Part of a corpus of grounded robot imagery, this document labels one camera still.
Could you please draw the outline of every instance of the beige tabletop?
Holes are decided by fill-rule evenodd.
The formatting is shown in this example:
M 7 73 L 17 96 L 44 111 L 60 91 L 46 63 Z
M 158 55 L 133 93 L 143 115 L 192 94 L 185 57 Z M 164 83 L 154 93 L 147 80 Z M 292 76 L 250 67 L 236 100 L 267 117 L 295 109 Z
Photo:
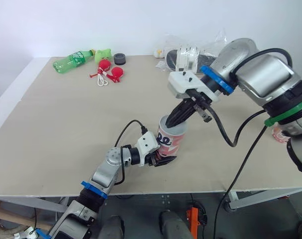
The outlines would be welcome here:
M 123 127 L 138 119 L 157 132 L 158 121 L 180 102 L 167 88 L 168 74 L 152 56 L 130 56 L 122 82 L 99 87 L 90 62 L 66 74 L 49 60 L 0 128 L 0 196 L 78 195 Z M 260 110 L 236 90 L 213 108 L 233 139 L 241 123 Z M 227 189 L 266 115 L 250 122 L 236 148 L 229 147 L 212 120 L 196 114 L 178 158 L 162 167 L 126 169 L 126 180 L 112 193 L 213 192 Z M 132 125 L 120 144 L 135 144 L 140 128 Z M 302 173 L 286 146 L 268 129 L 247 162 L 235 190 L 302 187 Z

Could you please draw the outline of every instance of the black cable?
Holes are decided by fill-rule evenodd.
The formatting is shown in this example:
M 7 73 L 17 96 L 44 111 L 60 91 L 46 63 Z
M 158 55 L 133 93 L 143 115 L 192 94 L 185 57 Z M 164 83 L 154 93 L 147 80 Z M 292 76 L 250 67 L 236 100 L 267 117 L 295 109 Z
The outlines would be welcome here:
M 33 230 L 29 233 L 29 235 L 33 234 L 36 231 L 36 226 L 37 226 L 37 210 L 36 208 L 33 208 L 35 211 L 35 226 L 33 227 Z
M 122 168 L 122 179 L 119 182 L 116 182 L 114 185 L 119 185 L 125 181 L 125 172 L 124 172 L 124 161 L 123 161 L 123 147 L 120 148 L 120 155 L 121 155 L 121 168 Z
M 225 131 L 225 128 L 223 126 L 223 124 L 221 123 L 221 120 L 220 118 L 218 117 L 218 115 L 216 114 L 216 112 L 212 109 L 212 107 L 210 107 L 210 105 L 201 97 L 201 94 L 199 92 L 197 92 L 196 90 L 188 90 L 188 94 L 191 96 L 191 97 L 195 97 L 197 100 L 198 100 L 198 104 L 202 107 L 202 108 L 206 108 L 210 114 L 213 116 L 213 118 L 215 119 L 216 121 L 216 124 L 219 128 L 219 131 L 221 133 L 221 135 L 223 136 L 223 138 L 225 139 L 226 143 L 230 146 L 230 147 L 236 147 L 237 145 L 237 142 L 239 140 L 239 136 L 240 136 L 240 133 L 242 132 L 242 130 L 244 129 L 244 127 L 256 116 L 258 115 L 261 115 L 262 113 L 266 112 L 265 110 L 261 110 L 261 111 L 258 111 L 256 113 L 254 113 L 253 115 L 251 115 L 250 117 L 248 117 L 242 124 L 241 126 L 239 127 L 237 133 L 236 133 L 236 136 L 235 136 L 235 139 L 234 139 L 234 142 L 232 142 L 226 131 Z
M 133 198 L 135 195 L 128 195 L 127 197 L 123 197 L 123 195 L 116 195 L 117 198 L 122 199 L 122 200 L 126 200 L 126 199 L 130 199 Z
M 126 129 L 130 126 L 130 124 L 132 124 L 133 122 L 137 122 L 137 123 L 141 126 L 142 129 L 145 128 L 145 126 L 144 126 L 140 121 L 138 121 L 137 119 L 131 120 L 131 121 L 124 127 L 124 129 L 122 130 L 122 132 L 120 133 L 119 137 L 117 138 L 117 140 L 116 140 L 116 142 L 115 142 L 114 147 L 117 147 L 117 144 L 119 143 L 119 141 L 120 141 L 122 135 L 124 134 L 124 132 L 126 131 Z
M 235 185 L 235 183 L 236 183 L 236 181 L 237 181 L 237 179 L 238 179 L 238 177 L 239 177 L 239 175 L 240 175 L 242 169 L 244 168 L 244 166 L 245 166 L 245 164 L 246 164 L 246 162 L 247 162 L 247 160 L 248 160 L 248 158 L 249 158 L 249 156 L 250 156 L 252 150 L 255 148 L 256 144 L 258 143 L 258 141 L 260 140 L 261 136 L 264 134 L 264 132 L 266 131 L 266 129 L 267 129 L 267 126 L 264 126 L 264 127 L 262 128 L 262 130 L 260 131 L 259 135 L 257 136 L 257 138 L 255 139 L 255 141 L 253 142 L 253 144 L 251 145 L 251 147 L 250 147 L 250 149 L 248 150 L 248 152 L 247 152 L 247 154 L 246 154 L 246 156 L 245 156 L 245 159 L 244 159 L 244 161 L 242 162 L 242 164 L 241 164 L 241 166 L 240 166 L 240 168 L 239 168 L 239 170 L 238 170 L 238 172 L 237 172 L 237 174 L 236 174 L 234 180 L 232 181 L 232 183 L 230 184 L 230 186 L 229 186 L 229 188 L 227 189 L 226 193 L 224 194 L 224 196 L 222 197 L 222 199 L 220 200 L 220 202 L 219 202 L 219 204 L 218 204 L 218 207 L 217 207 L 217 210 L 216 210 L 216 215 L 215 215 L 215 221 L 214 221 L 214 234 L 213 234 L 214 236 L 213 236 L 213 239 L 216 238 L 216 237 L 215 237 L 215 236 L 216 236 L 216 223 L 217 223 L 217 216 L 218 216 L 218 212 L 219 212 L 220 206 L 221 206 L 221 204 L 223 203 L 223 201 L 225 200 L 225 198 L 227 197 L 227 195 L 229 194 L 229 192 L 230 192 L 230 190 L 232 189 L 232 187 Z
M 119 137 L 117 138 L 114 147 L 117 147 L 117 144 L 119 143 L 122 135 L 124 134 L 124 132 L 126 131 L 126 129 L 133 123 L 133 122 L 137 122 L 140 126 L 141 126 L 141 131 L 142 131 L 142 135 L 145 134 L 147 132 L 147 128 L 137 119 L 133 119 L 131 120 L 122 130 L 122 132 L 120 133 Z M 125 171 L 124 171 L 124 161 L 123 161 L 123 147 L 120 148 L 120 155 L 121 155 L 121 169 L 122 169 L 122 179 L 119 182 L 116 182 L 114 185 L 119 185 L 121 183 L 124 182 L 125 180 Z
M 194 206 L 194 198 L 193 198 L 193 195 L 190 193 L 190 195 L 191 195 L 191 198 L 192 198 L 192 204 L 193 204 L 193 206 Z
M 203 204 L 202 204 L 201 202 L 199 202 L 199 201 L 197 201 L 197 200 L 194 200 L 192 193 L 190 193 L 190 195 L 191 195 L 191 198 L 192 198 L 192 205 L 193 205 L 193 207 L 195 207 L 195 208 L 197 208 L 197 209 L 201 209 L 201 210 L 202 210 L 202 213 L 203 213 L 202 216 L 203 216 L 203 217 L 206 216 L 206 218 L 204 218 L 204 220 L 200 220 L 200 219 L 198 218 L 198 221 L 199 221 L 199 223 L 200 223 L 201 226 L 202 226 L 201 237 L 204 238 L 204 229 L 205 229 L 205 226 L 207 225 L 206 208 L 203 206 Z
M 287 64 L 292 68 L 292 58 L 291 55 L 288 53 L 288 51 L 281 49 L 281 48 L 270 48 L 270 49 L 266 49 L 263 51 L 259 51 L 249 57 L 247 57 L 246 59 L 244 59 L 242 62 L 239 63 L 238 66 L 235 67 L 235 69 L 229 73 L 230 77 L 237 82 L 237 77 L 236 77 L 236 73 L 237 71 L 243 66 L 245 65 L 247 62 L 251 61 L 252 59 L 267 54 L 267 53 L 271 53 L 271 52 L 277 52 L 280 53 L 282 55 L 285 56 L 286 60 L 287 60 Z

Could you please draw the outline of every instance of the white cable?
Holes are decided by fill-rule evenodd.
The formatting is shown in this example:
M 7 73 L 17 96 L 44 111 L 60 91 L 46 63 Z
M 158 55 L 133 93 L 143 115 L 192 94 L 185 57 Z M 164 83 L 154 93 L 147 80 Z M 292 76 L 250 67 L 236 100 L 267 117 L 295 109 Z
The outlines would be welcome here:
M 106 81 L 106 80 L 103 78 L 102 74 L 98 74 L 97 84 L 98 84 L 98 86 L 106 86 L 106 85 L 108 85 L 109 83 L 108 83 L 108 81 Z

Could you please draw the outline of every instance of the blue ring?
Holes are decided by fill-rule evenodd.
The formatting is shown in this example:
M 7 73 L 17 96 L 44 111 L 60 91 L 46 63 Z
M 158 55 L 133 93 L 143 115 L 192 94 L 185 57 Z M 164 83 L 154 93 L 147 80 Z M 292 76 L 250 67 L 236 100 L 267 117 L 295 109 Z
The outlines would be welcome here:
M 229 94 L 234 92 L 234 89 L 231 88 L 220 76 L 218 76 L 214 71 L 211 70 L 209 66 L 202 66 L 201 71 L 208 75 L 212 80 L 216 81 L 224 90 L 226 90 Z
M 95 186 L 91 185 L 90 183 L 87 183 L 85 181 L 82 181 L 81 183 L 86 189 L 89 189 L 90 191 L 100 195 L 101 197 L 103 197 L 104 199 L 107 199 L 107 194 L 105 194 L 104 192 L 102 192 L 100 189 L 96 188 Z

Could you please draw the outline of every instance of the green toy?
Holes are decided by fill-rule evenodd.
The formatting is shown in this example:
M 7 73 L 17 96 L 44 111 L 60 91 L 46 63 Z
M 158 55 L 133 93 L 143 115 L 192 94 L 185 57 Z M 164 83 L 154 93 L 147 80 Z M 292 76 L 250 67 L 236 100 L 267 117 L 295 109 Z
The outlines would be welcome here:
M 102 60 L 103 58 L 108 59 L 108 60 L 112 59 L 111 49 L 96 51 L 95 62 L 98 64 L 100 62 L 100 60 Z

